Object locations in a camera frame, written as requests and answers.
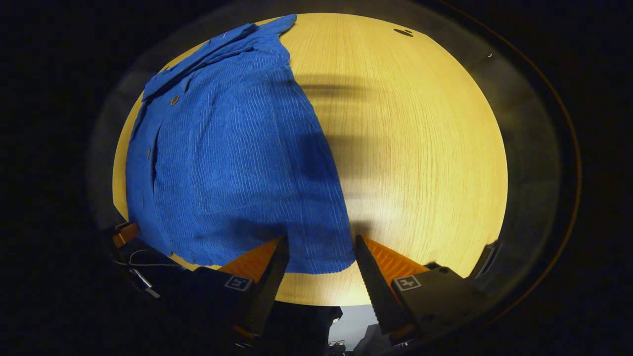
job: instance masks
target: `wooden table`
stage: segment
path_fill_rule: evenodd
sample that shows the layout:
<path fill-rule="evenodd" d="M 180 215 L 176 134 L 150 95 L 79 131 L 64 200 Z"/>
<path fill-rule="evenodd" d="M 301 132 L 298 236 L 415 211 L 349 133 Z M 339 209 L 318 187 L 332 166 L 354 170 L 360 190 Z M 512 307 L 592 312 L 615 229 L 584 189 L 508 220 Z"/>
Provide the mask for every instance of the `wooden table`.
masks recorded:
<path fill-rule="evenodd" d="M 302 14 L 280 40 L 332 149 L 353 235 L 468 276 L 499 236 L 508 190 L 501 133 L 474 80 L 431 38 L 372 18 Z M 126 219 L 125 159 L 141 97 L 113 171 L 114 204 Z M 370 303 L 356 263 L 333 274 L 286 274 L 277 300 Z"/>

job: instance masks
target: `round wooden tabletop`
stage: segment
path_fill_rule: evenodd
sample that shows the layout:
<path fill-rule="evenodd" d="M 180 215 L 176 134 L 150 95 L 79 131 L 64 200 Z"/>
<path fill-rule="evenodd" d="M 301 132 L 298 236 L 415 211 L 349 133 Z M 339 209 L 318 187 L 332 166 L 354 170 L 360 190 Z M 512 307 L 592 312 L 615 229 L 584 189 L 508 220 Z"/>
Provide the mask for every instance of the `round wooden tabletop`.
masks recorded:
<path fill-rule="evenodd" d="M 501 133 L 468 72 L 426 35 L 362 16 L 301 14 L 280 40 L 330 144 L 353 236 L 467 277 L 499 236 L 508 193 Z M 114 204 L 126 219 L 125 159 L 141 98 L 113 170 Z M 277 300 L 370 303 L 356 263 L 333 274 L 288 273 Z"/>

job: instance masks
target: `dark background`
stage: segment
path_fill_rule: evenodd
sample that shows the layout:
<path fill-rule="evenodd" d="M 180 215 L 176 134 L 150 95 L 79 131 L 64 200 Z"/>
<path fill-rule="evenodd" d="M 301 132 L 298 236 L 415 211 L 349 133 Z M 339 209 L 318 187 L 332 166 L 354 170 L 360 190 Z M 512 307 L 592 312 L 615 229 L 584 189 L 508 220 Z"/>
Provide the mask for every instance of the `dark background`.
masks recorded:
<path fill-rule="evenodd" d="M 449 3 L 508 39 L 545 73 L 569 109 L 583 169 L 577 222 L 557 264 L 523 302 L 454 351 L 623 354 L 632 329 L 621 286 L 632 236 L 625 221 L 631 194 L 625 95 L 631 30 L 625 24 L 633 20 L 631 5 Z M 3 11 L 9 79 L 0 119 L 9 207 L 3 241 L 5 273 L 16 282 L 3 288 L 3 320 L 11 353 L 87 348 L 162 354 L 202 345 L 137 304 L 95 247 L 84 156 L 103 99 L 124 71 L 218 5 L 19 2 Z"/>

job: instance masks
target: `wood grain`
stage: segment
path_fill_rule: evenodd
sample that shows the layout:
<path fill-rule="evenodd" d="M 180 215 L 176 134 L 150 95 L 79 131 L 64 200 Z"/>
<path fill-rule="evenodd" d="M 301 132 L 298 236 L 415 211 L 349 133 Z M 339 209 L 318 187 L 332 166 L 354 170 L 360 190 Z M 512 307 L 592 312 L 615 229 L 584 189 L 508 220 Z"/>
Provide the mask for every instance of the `wood grain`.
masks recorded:
<path fill-rule="evenodd" d="M 408 30 L 362 16 L 302 14 L 280 40 L 332 149 L 353 234 L 465 277 L 503 221 L 501 133 L 481 90 L 447 51 L 419 32 L 394 29 Z M 125 155 L 138 108 L 123 128 L 113 172 L 124 217 Z M 286 274 L 277 300 L 370 303 L 356 263 L 335 274 Z"/>

